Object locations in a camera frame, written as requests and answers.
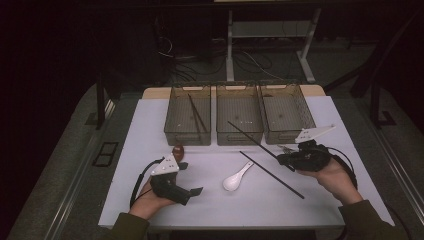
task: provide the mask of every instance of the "transparent plastic container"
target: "transparent plastic container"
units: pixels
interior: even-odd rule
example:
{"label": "transparent plastic container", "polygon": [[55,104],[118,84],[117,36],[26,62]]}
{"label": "transparent plastic container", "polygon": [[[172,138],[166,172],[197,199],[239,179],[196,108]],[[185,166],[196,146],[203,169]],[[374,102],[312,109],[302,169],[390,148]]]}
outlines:
{"label": "transparent plastic container", "polygon": [[263,124],[258,91],[254,81],[218,82],[216,85],[216,132],[220,146],[255,145],[243,133],[261,142]]}
{"label": "transparent plastic container", "polygon": [[211,144],[211,86],[209,82],[172,86],[164,127],[170,146]]}
{"label": "transparent plastic container", "polygon": [[259,81],[261,113],[267,144],[293,144],[302,129],[315,122],[298,84],[280,80]]}

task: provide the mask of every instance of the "green sleeve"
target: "green sleeve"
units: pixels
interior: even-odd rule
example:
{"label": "green sleeve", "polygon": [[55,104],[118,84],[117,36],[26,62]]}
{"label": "green sleeve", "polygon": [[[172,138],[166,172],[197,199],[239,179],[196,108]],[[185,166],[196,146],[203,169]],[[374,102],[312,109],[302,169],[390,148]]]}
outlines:
{"label": "green sleeve", "polygon": [[347,228],[347,240],[406,240],[399,229],[381,220],[368,200],[339,208]]}
{"label": "green sleeve", "polygon": [[99,240],[142,240],[149,222],[128,213],[121,213],[112,230]]}

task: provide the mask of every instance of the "wire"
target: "wire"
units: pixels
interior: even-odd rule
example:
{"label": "wire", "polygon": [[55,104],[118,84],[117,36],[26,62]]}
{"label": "wire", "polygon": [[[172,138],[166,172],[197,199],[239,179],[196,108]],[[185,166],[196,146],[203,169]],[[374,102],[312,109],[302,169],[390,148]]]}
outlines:
{"label": "wire", "polygon": [[349,164],[350,164],[350,168],[352,169],[352,173],[353,174],[355,174],[355,169],[353,169],[353,165],[352,165],[352,162],[350,161],[350,159],[346,156],[346,154],[344,154],[342,151],[340,151],[340,150],[337,150],[337,149],[335,149],[335,148],[332,148],[332,147],[328,147],[328,149],[332,149],[332,150],[334,150],[334,151],[337,151],[337,152],[339,152],[339,153],[341,153],[346,159],[347,159],[347,161],[349,162]]}
{"label": "wire", "polygon": [[284,37],[286,38],[287,37],[287,33],[286,33],[286,31],[284,31],[284,24],[285,23],[286,23],[286,21],[283,21],[283,24],[281,26],[281,30],[283,30]]}
{"label": "wire", "polygon": [[253,44],[253,43],[250,43],[250,45],[251,46],[243,46],[243,45],[241,45],[241,44],[239,44],[239,43],[237,43],[237,44],[234,44],[235,43],[235,41],[233,41],[233,44],[234,44],[234,46],[233,46],[233,51],[236,51],[236,50],[239,50],[239,51],[243,51],[243,50],[248,50],[248,51],[268,51],[268,50],[277,50],[277,49],[281,49],[282,47],[288,47],[288,46],[292,46],[292,45],[294,45],[294,44],[296,44],[297,42],[296,41],[294,41],[294,40],[292,40],[292,39],[290,39],[290,38],[285,38],[285,41],[286,42],[282,42],[282,41],[280,41],[280,40],[277,40],[277,41],[275,41],[275,46],[272,46],[272,47],[261,47],[261,48],[257,48],[256,46],[258,45],[258,44]]}
{"label": "wire", "polygon": [[297,25],[299,24],[299,21],[296,21],[296,37],[298,36],[298,34],[297,34]]}
{"label": "wire", "polygon": [[262,71],[260,71],[260,70],[258,70],[258,71],[251,71],[251,70],[249,70],[249,69],[247,69],[247,68],[243,67],[243,66],[240,64],[240,62],[243,62],[243,61],[241,61],[241,59],[240,59],[240,58],[238,58],[238,57],[236,57],[236,56],[233,56],[233,60],[234,60],[234,63],[235,63],[235,64],[237,64],[237,66],[238,66],[240,69],[242,69],[243,71],[245,71],[245,72],[249,72],[249,73],[262,73]]}
{"label": "wire", "polygon": [[[177,67],[178,66],[181,66],[181,67],[184,67],[184,68],[186,68],[186,69],[189,69],[188,71],[186,70],[186,71],[184,71],[184,70],[180,70],[180,69],[177,69]],[[208,74],[200,74],[198,71],[196,71],[194,68],[191,68],[191,67],[189,67],[189,66],[186,66],[186,65],[183,65],[183,64],[181,64],[181,63],[176,63],[175,64],[175,69],[176,70],[178,70],[178,71],[181,71],[181,72],[189,72],[189,73],[194,73],[194,74],[196,74],[196,76],[199,74],[199,75],[208,75]]]}
{"label": "wire", "polygon": [[176,57],[175,60],[181,61],[181,60],[187,60],[187,59],[197,59],[197,56],[182,56],[182,57]]}
{"label": "wire", "polygon": [[166,37],[159,37],[159,38],[163,38],[163,39],[165,39],[165,40],[168,41],[168,43],[169,43],[170,46],[169,46],[169,50],[168,50],[167,53],[170,53],[171,50],[172,50],[172,47],[173,47],[171,40],[169,40],[169,38],[166,38]]}
{"label": "wire", "polygon": [[182,75],[181,73],[178,73],[178,72],[172,72],[172,73],[174,73],[176,76],[179,76],[180,78],[182,78],[186,82],[196,81],[194,79],[187,78],[186,76]]}
{"label": "wire", "polygon": [[194,81],[194,82],[195,82],[195,81],[197,81],[195,77],[191,76],[191,75],[190,75],[189,73],[187,73],[186,71],[181,71],[181,70],[178,70],[178,69],[175,69],[175,71],[176,71],[176,74],[177,74],[177,75],[179,75],[180,77],[183,77],[183,75],[182,75],[182,74],[184,74],[185,76],[187,76],[187,78],[186,78],[186,79],[187,79],[188,81],[190,81],[190,82],[191,82],[191,81]]}
{"label": "wire", "polygon": [[170,57],[170,58],[175,58],[175,56],[163,53],[163,52],[158,52],[160,55],[165,56],[165,57]]}
{"label": "wire", "polygon": [[138,199],[140,199],[142,196],[144,196],[146,193],[152,191],[152,189],[150,188],[149,190],[145,191],[144,193],[140,193],[140,195],[138,195],[138,197],[134,200],[134,202],[137,202]]}
{"label": "wire", "polygon": [[280,78],[280,77],[278,77],[278,76],[275,76],[275,75],[273,75],[273,74],[271,74],[271,73],[269,73],[269,72],[267,72],[267,71],[265,71],[265,69],[263,69],[260,65],[259,65],[259,63],[258,62],[256,62],[256,60],[250,55],[250,54],[248,54],[247,52],[245,52],[245,51],[241,51],[242,53],[244,53],[244,54],[246,54],[250,59],[252,59],[252,61],[256,64],[256,66],[258,66],[261,70],[262,70],[262,72],[264,72],[264,73],[266,73],[266,74],[268,74],[269,76],[271,76],[271,77],[275,77],[275,78],[277,78],[277,79],[280,79],[280,80],[284,80],[283,78]]}
{"label": "wire", "polygon": [[184,67],[184,68],[187,68],[187,69],[189,69],[191,72],[193,72],[195,74],[199,74],[199,75],[212,75],[212,74],[215,74],[215,73],[219,72],[222,69],[222,67],[224,66],[224,62],[225,62],[225,58],[222,58],[222,61],[219,64],[218,68],[215,69],[215,70],[213,70],[212,72],[208,72],[208,73],[198,72],[194,68],[191,68],[191,67],[186,66],[186,65],[181,64],[181,63],[177,63],[177,65],[178,66],[181,66],[181,67]]}
{"label": "wire", "polygon": [[159,164],[163,159],[165,159],[165,158],[162,158],[162,159],[159,159],[159,160],[155,160],[155,161],[149,163],[149,165],[147,165],[147,167],[143,170],[143,172],[138,176],[137,182],[135,183],[133,192],[131,194],[130,208],[132,207],[132,205],[134,204],[134,202],[138,199],[138,197],[136,197],[136,196],[137,196],[138,189],[140,188],[140,184],[143,181],[144,174],[146,174],[147,170],[149,170],[149,168],[151,166],[153,166],[154,164]]}
{"label": "wire", "polygon": [[[261,68],[263,68],[263,69],[270,69],[270,68],[272,68],[272,61],[271,61],[271,59],[269,59],[269,57],[267,57],[265,54],[260,54],[264,59],[266,59],[267,61],[268,61],[268,63],[269,63],[269,65],[268,66],[263,66],[262,64],[259,64],[260,65],[260,67]],[[251,66],[255,66],[255,67],[257,67],[258,65],[257,64],[254,64],[254,63],[251,63],[252,61],[250,61],[250,62],[247,62],[247,61],[243,61],[243,60],[240,60],[242,63],[244,63],[244,64],[247,64],[247,65],[251,65]]]}
{"label": "wire", "polygon": [[291,74],[291,64],[293,62],[293,55],[294,55],[294,51],[292,51],[291,55],[290,55],[290,60],[289,60],[289,67],[287,68],[287,75],[286,78],[289,78],[290,74]]}

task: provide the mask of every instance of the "white tabletop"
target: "white tabletop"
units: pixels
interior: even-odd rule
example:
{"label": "white tabletop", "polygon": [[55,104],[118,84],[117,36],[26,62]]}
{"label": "white tabletop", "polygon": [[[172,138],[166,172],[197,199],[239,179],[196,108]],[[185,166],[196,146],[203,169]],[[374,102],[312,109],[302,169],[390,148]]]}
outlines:
{"label": "white tabletop", "polygon": [[[336,126],[335,130],[316,139],[317,143],[336,148],[350,158],[359,191],[371,201],[384,221],[393,224],[332,99],[306,97],[306,101],[317,127]],[[128,212],[138,175],[151,161],[171,152],[172,146],[168,146],[163,132],[167,107],[166,99],[139,100],[99,220],[100,226],[112,227],[120,212]],[[213,130],[216,129],[215,109],[215,99],[212,99]],[[276,155],[282,153],[279,147],[267,145],[264,140],[262,144]],[[240,150],[304,195],[305,199],[299,198],[258,166],[252,166],[245,173],[236,191],[226,191],[222,181],[249,161],[239,153]],[[189,166],[178,173],[177,185],[187,190],[204,189],[186,206],[175,204],[161,210],[150,220],[153,229],[312,229],[344,225],[338,211],[340,203],[315,179],[291,172],[257,146],[218,146],[216,132],[212,131],[210,146],[185,146],[185,153],[183,161]]]}

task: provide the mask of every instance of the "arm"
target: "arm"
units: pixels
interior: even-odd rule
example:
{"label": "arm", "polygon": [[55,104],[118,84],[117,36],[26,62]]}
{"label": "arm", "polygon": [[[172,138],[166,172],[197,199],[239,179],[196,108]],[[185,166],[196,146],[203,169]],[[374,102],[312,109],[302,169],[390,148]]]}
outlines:
{"label": "arm", "polygon": [[381,220],[368,200],[353,186],[342,166],[334,159],[321,171],[298,173],[317,179],[327,191],[342,203],[339,208],[347,228],[348,240],[405,240],[395,227]]}
{"label": "arm", "polygon": [[174,204],[173,201],[160,198],[151,191],[150,179],[143,186],[139,198],[128,213],[119,214],[112,230],[100,240],[142,240],[149,227],[148,220],[160,209]]}

